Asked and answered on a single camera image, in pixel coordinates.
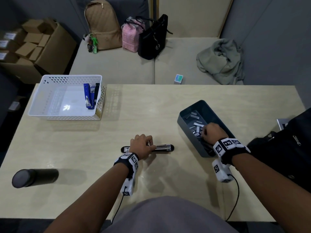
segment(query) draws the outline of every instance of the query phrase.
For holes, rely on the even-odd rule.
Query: black cable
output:
[[[117,213],[118,213],[118,211],[119,211],[119,208],[120,208],[120,206],[121,206],[121,204],[122,204],[122,200],[123,200],[123,197],[124,197],[125,189],[126,189],[126,186],[124,187],[124,191],[123,191],[123,195],[122,195],[122,199],[121,199],[120,205],[119,205],[118,210],[116,211],[116,213],[115,213],[115,215],[114,215],[114,217],[113,217],[113,219],[112,219],[112,221],[111,221],[111,224],[113,223],[113,221],[114,221],[114,219],[115,219],[115,217],[116,217],[116,215],[117,215]]]
[[[237,199],[236,199],[235,205],[234,205],[234,207],[233,207],[233,209],[232,209],[232,211],[231,211],[229,217],[227,218],[226,222],[227,222],[227,221],[229,220],[229,218],[231,217],[231,215],[232,215],[232,213],[233,213],[233,211],[234,211],[234,209],[235,209],[235,207],[236,207],[236,205],[237,205],[237,203],[238,203],[239,196],[240,196],[240,187],[239,187],[238,181],[235,179],[235,177],[234,177],[233,175],[228,174],[228,176],[232,176],[232,177],[234,178],[236,184],[238,185],[238,197],[237,197]]]

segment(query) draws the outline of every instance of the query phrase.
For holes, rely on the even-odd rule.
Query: gray shirt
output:
[[[116,215],[110,232],[221,232],[237,233],[211,211],[178,197],[164,196],[142,201]]]

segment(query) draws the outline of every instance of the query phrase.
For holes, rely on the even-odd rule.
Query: white basket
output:
[[[85,105],[84,83],[100,83],[96,108]],[[44,75],[28,115],[44,120],[100,120],[106,87],[101,75]]]

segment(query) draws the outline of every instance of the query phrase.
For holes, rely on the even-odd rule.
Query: person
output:
[[[228,135],[217,124],[203,128],[202,138],[214,145]],[[131,139],[131,153],[142,160],[156,147],[152,136]],[[263,164],[249,153],[232,156],[232,164],[249,187],[286,232],[311,232],[311,194]],[[129,174],[119,162],[62,212],[45,233],[97,233],[111,211]],[[158,197],[142,201],[117,214],[103,232],[237,232],[211,211],[177,197]]]

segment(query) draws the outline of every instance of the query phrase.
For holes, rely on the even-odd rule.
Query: pink bag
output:
[[[145,30],[142,20],[129,17],[122,25],[122,46],[132,52],[138,51],[139,34]]]

